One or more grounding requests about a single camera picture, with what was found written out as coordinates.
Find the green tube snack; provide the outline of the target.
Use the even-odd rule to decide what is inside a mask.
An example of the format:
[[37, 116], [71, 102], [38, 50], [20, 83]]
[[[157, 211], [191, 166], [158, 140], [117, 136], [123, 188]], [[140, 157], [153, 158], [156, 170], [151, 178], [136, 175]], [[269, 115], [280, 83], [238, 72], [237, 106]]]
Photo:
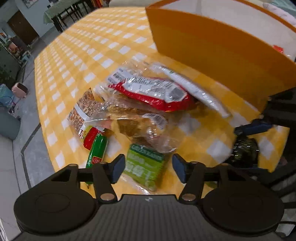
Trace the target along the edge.
[[95, 137], [86, 162], [86, 168], [91, 168], [93, 165], [102, 162], [107, 144], [108, 139], [105, 135], [98, 134]]

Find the dark yellow snack packet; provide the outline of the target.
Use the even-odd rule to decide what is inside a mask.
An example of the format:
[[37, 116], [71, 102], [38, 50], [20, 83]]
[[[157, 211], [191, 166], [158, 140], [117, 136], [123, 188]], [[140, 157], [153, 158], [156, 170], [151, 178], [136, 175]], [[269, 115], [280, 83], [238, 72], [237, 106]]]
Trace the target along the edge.
[[245, 135], [237, 136], [232, 153], [224, 162], [235, 168], [257, 168], [259, 147], [256, 139]]

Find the green wafer packet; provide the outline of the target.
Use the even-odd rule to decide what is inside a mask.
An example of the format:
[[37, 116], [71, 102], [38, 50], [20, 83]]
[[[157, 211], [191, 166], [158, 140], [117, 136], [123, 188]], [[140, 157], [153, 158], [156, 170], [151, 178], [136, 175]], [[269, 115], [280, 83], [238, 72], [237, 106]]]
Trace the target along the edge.
[[163, 172], [165, 155], [146, 146], [131, 144], [124, 173], [146, 190], [156, 191]]

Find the clear bag brown pastries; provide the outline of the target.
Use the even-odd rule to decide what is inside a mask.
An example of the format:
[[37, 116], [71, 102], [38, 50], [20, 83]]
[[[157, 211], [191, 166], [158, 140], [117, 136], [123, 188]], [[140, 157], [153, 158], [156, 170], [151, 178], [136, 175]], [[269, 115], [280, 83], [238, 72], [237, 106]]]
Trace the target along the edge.
[[178, 127], [180, 120], [179, 113], [165, 113], [140, 101], [115, 94], [103, 102], [86, 119], [85, 124], [121, 133], [132, 142], [159, 153], [171, 153], [185, 138]]

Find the orange cardboard box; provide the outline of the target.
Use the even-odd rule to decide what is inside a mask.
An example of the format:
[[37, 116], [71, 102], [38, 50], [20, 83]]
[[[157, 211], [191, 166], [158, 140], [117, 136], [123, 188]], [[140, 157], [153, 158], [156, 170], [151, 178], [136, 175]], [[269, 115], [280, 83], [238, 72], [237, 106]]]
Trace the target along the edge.
[[295, 27], [248, 1], [159, 1], [145, 9], [157, 50], [262, 110], [295, 87]]

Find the white carrot snack bag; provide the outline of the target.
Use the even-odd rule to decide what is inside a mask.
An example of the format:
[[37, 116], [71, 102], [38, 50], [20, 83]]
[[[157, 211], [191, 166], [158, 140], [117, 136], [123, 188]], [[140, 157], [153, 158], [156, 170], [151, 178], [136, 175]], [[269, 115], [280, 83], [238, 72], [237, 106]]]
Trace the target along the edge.
[[214, 95], [205, 90], [199, 84], [194, 83], [190, 78], [175, 72], [174, 70], [159, 63], [152, 63], [149, 67], [155, 73], [163, 73], [175, 83], [184, 88], [189, 94], [201, 101], [208, 108], [217, 111], [222, 118], [231, 116], [230, 111]]

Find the red snack bag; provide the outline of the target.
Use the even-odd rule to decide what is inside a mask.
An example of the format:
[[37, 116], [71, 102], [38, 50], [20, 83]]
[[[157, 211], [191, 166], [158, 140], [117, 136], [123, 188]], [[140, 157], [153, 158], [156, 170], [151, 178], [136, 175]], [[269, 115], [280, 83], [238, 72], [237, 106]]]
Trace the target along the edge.
[[165, 78], [133, 76], [108, 87], [164, 112], [193, 109], [197, 104], [184, 88]]

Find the beige sofa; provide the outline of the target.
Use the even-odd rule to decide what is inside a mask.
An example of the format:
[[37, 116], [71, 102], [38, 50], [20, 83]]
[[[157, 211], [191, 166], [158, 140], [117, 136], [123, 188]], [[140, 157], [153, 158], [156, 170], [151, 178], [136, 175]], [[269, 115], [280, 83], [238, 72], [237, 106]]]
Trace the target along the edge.
[[[149, 0], [114, 0], [110, 1], [110, 7], [120, 6], [149, 6], [158, 1]], [[270, 11], [283, 20], [295, 25], [295, 1], [256, 1], [246, 0], [249, 4], [254, 4], [260, 8]]]

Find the grey green trash bin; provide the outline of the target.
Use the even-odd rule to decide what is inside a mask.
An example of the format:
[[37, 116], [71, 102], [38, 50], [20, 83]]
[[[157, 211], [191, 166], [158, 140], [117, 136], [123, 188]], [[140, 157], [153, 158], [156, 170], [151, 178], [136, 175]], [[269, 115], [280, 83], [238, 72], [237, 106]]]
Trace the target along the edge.
[[10, 140], [15, 140], [20, 130], [21, 122], [7, 111], [0, 112], [0, 134]]

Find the yellow checkered tablecloth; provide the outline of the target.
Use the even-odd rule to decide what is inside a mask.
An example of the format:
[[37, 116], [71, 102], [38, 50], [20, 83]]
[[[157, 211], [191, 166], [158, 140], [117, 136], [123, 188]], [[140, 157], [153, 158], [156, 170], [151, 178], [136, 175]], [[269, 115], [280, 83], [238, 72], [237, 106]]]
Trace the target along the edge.
[[233, 129], [261, 110], [209, 76], [161, 54], [144, 8], [102, 8], [60, 34], [35, 60], [35, 84], [43, 136], [55, 171], [84, 166], [83, 147], [67, 116], [88, 89], [96, 89], [121, 64], [133, 58], [159, 62], [202, 85], [222, 101], [229, 118], [215, 111], [187, 113], [178, 127], [185, 135], [178, 153], [207, 166], [223, 162], [234, 141]]

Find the blue water jug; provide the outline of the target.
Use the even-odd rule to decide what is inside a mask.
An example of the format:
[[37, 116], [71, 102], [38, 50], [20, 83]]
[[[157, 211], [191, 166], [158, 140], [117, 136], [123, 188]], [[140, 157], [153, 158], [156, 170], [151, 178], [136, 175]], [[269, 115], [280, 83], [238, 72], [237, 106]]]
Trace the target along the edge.
[[4, 107], [9, 107], [14, 99], [13, 92], [5, 85], [0, 85], [0, 102]]

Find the brown door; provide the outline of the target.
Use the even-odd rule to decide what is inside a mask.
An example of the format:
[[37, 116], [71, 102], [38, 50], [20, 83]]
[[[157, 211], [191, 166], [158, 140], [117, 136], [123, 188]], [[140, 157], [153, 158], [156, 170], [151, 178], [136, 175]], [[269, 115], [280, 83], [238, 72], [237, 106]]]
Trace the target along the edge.
[[27, 19], [20, 11], [17, 11], [9, 20], [8, 25], [14, 33], [26, 44], [30, 45], [36, 40], [39, 35], [30, 25]]

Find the dining table green cloth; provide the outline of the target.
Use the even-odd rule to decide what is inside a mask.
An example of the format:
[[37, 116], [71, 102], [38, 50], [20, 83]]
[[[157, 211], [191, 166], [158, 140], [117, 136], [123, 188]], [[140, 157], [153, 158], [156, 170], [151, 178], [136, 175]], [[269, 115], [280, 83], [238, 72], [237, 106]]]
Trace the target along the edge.
[[73, 22], [84, 17], [82, 11], [89, 14], [95, 9], [92, 1], [57, 1], [50, 6], [43, 15], [45, 24], [53, 23], [59, 33], [63, 32], [63, 26], [68, 28], [65, 18], [69, 16]]

